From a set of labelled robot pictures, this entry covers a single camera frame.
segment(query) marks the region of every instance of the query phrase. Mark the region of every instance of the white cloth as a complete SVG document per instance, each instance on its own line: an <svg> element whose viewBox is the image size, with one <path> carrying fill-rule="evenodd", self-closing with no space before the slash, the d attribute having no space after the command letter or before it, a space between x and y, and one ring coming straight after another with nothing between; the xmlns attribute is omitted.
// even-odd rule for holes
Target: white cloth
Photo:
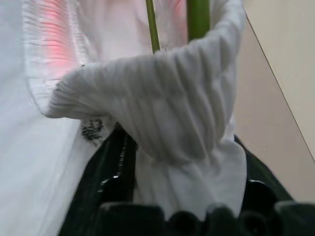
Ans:
<svg viewBox="0 0 315 236"><path fill-rule="evenodd" d="M164 49L185 42L166 2L175 0L156 4ZM103 139L119 121L142 146L141 200L167 217L184 209L202 218L214 202L239 212L246 162L232 110L244 14L240 0L213 0L211 10L205 39L149 56L142 0L0 4L1 236L56 236L99 146L80 121L42 114L102 116Z"/></svg>
<svg viewBox="0 0 315 236"><path fill-rule="evenodd" d="M211 10L214 28L205 38L73 70L43 110L51 118L117 120L142 147L142 203L159 204L167 218L187 210L202 219L213 203L238 214L243 199L246 160L234 142L233 105L244 12L239 0L214 0Z"/></svg>

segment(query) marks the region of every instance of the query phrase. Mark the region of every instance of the beige wall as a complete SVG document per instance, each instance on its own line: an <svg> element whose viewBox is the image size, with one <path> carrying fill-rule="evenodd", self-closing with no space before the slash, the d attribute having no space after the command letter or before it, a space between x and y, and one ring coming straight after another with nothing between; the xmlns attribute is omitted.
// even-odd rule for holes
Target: beige wall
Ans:
<svg viewBox="0 0 315 236"><path fill-rule="evenodd" d="M298 201L315 201L315 162L247 23L238 57L237 134Z"/></svg>
<svg viewBox="0 0 315 236"><path fill-rule="evenodd" d="M315 0L244 0L244 7L315 156Z"/></svg>

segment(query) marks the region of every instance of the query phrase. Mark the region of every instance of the white fabric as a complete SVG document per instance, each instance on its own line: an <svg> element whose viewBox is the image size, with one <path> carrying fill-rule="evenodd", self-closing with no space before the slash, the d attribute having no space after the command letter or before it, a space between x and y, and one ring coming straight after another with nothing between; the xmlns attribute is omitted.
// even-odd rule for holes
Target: white fabric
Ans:
<svg viewBox="0 0 315 236"><path fill-rule="evenodd" d="M107 34L114 37L121 30L107 26L128 17L116 7L108 11L115 17L104 18L100 30L106 34L101 53L115 51L124 58L145 54L145 47L132 41L138 31L131 15L125 22L131 37L107 45ZM167 218L178 210L203 218L212 203L224 203L238 214L243 199L246 161L234 142L232 114L244 13L239 0L214 0L211 9L214 28L204 39L167 53L73 70L43 110L51 118L117 120L142 146L136 164L142 203L159 204Z"/></svg>
<svg viewBox="0 0 315 236"><path fill-rule="evenodd" d="M165 50L185 43L185 18L173 18L167 2L176 1L156 2ZM211 10L207 38L150 56L142 0L0 4L1 236L56 236L99 146L81 136L80 121L40 113L102 116L104 138L119 121L142 146L142 202L167 217L185 209L202 218L214 202L239 212L246 162L232 110L243 9L213 0Z"/></svg>

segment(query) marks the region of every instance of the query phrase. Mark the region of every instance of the white sleeve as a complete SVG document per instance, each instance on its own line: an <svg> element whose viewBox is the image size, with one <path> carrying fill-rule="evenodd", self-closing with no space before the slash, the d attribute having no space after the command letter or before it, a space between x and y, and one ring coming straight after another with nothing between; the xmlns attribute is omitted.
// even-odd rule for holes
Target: white sleeve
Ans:
<svg viewBox="0 0 315 236"><path fill-rule="evenodd" d="M202 218L212 203L238 214L243 199L246 160L233 141L233 106L244 13L239 0L215 3L215 27L205 38L167 53L87 64L57 84L43 111L117 120L142 147L136 174L143 203L161 205L166 217L189 210Z"/></svg>

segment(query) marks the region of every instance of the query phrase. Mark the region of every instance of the green stem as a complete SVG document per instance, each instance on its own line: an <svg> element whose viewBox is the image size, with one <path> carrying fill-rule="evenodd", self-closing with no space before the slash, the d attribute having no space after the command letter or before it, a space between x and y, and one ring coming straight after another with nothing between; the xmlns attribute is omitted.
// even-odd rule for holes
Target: green stem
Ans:
<svg viewBox="0 0 315 236"><path fill-rule="evenodd" d="M146 3L147 3L149 28L150 28L151 43L152 43L152 51L153 51L153 53L155 53L156 51L159 51L158 30L157 30L157 24L156 24L156 16L155 16L155 13L154 13L152 0L146 0Z"/></svg>
<svg viewBox="0 0 315 236"><path fill-rule="evenodd" d="M210 0L187 0L189 42L203 38L210 30Z"/></svg>

